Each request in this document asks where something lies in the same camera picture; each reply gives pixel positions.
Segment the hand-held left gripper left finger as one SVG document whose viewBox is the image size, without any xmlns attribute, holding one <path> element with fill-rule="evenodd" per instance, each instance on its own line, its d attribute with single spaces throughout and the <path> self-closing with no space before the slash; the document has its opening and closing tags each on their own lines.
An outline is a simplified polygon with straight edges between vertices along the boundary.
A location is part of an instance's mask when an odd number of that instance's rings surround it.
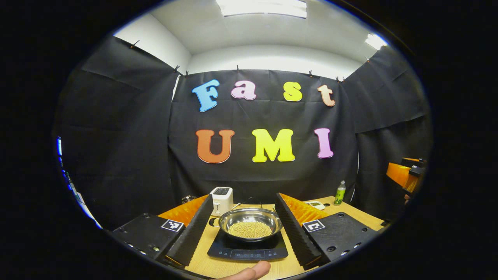
<svg viewBox="0 0 498 280">
<path fill-rule="evenodd" d="M 143 213 L 108 233 L 119 243 L 156 262 L 183 269 L 189 266 L 213 211 L 211 194 L 164 213 Z"/>
</svg>

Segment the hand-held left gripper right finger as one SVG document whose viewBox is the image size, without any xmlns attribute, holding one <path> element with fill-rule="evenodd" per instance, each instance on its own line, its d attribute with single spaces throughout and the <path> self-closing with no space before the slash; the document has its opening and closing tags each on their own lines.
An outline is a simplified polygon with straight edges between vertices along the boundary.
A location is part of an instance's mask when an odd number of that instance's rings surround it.
<svg viewBox="0 0 498 280">
<path fill-rule="evenodd" d="M 277 193 L 275 209 L 305 270 L 339 262 L 380 234 L 347 213 L 328 215 L 283 193 Z"/>
</svg>

